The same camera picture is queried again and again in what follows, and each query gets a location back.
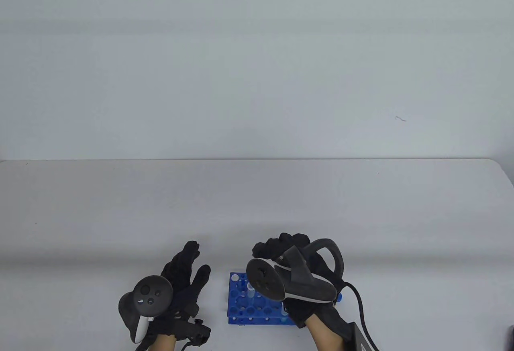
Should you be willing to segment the person's right hand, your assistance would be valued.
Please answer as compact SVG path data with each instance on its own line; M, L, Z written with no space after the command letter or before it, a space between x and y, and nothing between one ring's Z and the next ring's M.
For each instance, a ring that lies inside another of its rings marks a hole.
M344 263L331 239L311 241L305 234L282 233L257 243L247 265L247 277L264 297L282 302L299 328L315 315L332 332L349 339L351 328L335 304L345 287Z

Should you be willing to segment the person's left hand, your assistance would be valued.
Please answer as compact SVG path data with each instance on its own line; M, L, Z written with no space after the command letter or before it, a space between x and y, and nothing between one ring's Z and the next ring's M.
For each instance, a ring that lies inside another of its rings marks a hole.
M203 265L192 276L192 266L199 255L199 243L188 241L165 265L161 276L172 285L173 298L166 311L149 324L149 335L174 336L176 340L190 339L194 345L207 342L211 329L195 317L200 310L198 298L209 281L211 268Z

